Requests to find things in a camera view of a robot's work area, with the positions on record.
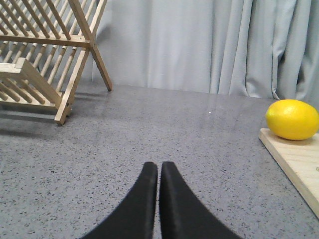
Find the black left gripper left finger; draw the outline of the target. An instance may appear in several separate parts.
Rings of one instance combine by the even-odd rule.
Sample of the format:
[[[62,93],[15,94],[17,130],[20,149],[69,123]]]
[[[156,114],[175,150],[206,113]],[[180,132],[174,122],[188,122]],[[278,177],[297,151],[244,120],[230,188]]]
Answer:
[[[158,168],[143,165],[139,177],[122,202],[85,239],[151,239],[157,198]]]

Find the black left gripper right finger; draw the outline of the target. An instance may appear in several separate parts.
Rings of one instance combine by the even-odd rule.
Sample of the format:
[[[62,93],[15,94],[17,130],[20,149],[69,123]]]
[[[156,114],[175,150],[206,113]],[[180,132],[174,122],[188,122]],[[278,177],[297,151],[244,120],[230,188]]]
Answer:
[[[163,162],[159,190],[163,239],[239,239],[201,203],[174,162]]]

